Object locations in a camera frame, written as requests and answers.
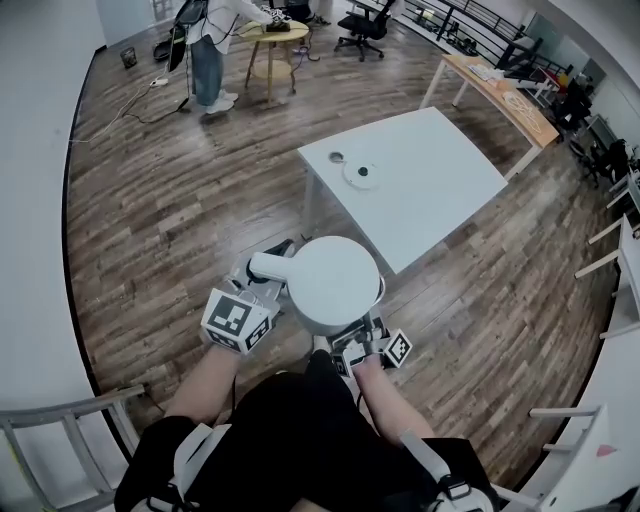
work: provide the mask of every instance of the blue jeans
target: blue jeans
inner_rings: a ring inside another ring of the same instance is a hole
[[[222,54],[214,46],[211,36],[206,35],[191,45],[192,86],[199,105],[210,107],[218,99],[222,86]]]

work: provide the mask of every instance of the black shorts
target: black shorts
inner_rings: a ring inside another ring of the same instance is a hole
[[[300,498],[331,511],[411,510],[439,493],[413,457],[360,414],[326,352],[316,352],[304,374],[274,375],[251,390],[230,423],[186,495],[204,510],[288,511]],[[118,512],[166,486],[175,451],[194,428],[169,417],[145,430],[116,493]],[[497,503],[468,441],[426,442]]]

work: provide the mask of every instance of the ladder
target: ladder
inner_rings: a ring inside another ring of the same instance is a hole
[[[93,512],[100,510],[111,503],[115,497],[116,491],[112,489],[104,473],[96,463],[93,455],[89,451],[89,446],[80,431],[78,418],[93,414],[96,412],[106,411],[122,438],[124,446],[133,456],[138,446],[138,434],[136,433],[131,420],[124,408],[124,402],[133,396],[144,394],[142,385],[113,391],[105,395],[71,402],[68,404],[56,405],[53,407],[42,407],[39,409],[23,409],[18,411],[0,411],[0,427],[5,433],[13,456],[17,461],[27,484],[33,491],[40,504],[47,512]],[[89,482],[97,491],[97,495],[92,496],[83,501],[72,503],[65,507],[55,507],[42,487],[35,479],[24,452],[18,444],[15,430],[20,428],[37,427],[39,425],[47,425],[50,423],[61,422],[71,446],[75,451],[82,469],[87,474]]]

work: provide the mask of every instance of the round wooden table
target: round wooden table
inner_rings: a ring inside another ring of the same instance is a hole
[[[259,23],[251,21],[238,29],[238,35],[248,42],[255,42],[249,69],[247,69],[247,79],[244,82],[245,89],[249,86],[251,75],[267,80],[267,106],[271,106],[271,87],[273,79],[291,77],[291,92],[296,92],[296,77],[294,76],[293,65],[291,64],[291,48],[289,43],[304,38],[309,33],[309,27],[298,21],[290,21],[289,32],[263,32]],[[255,62],[256,54],[260,43],[267,43],[269,56],[267,61]],[[277,43],[283,43],[285,61],[273,60],[273,49]]]

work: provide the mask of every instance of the chair base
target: chair base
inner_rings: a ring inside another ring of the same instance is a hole
[[[369,44],[369,41],[366,39],[359,37],[358,39],[350,39],[348,37],[340,37],[338,38],[338,44],[333,49],[334,52],[337,52],[338,49],[344,48],[347,46],[355,46],[360,50],[360,62],[364,62],[364,50],[365,48],[368,50],[373,50],[374,52],[378,52],[378,57],[384,59],[384,53],[382,50],[376,48],[372,44]]]

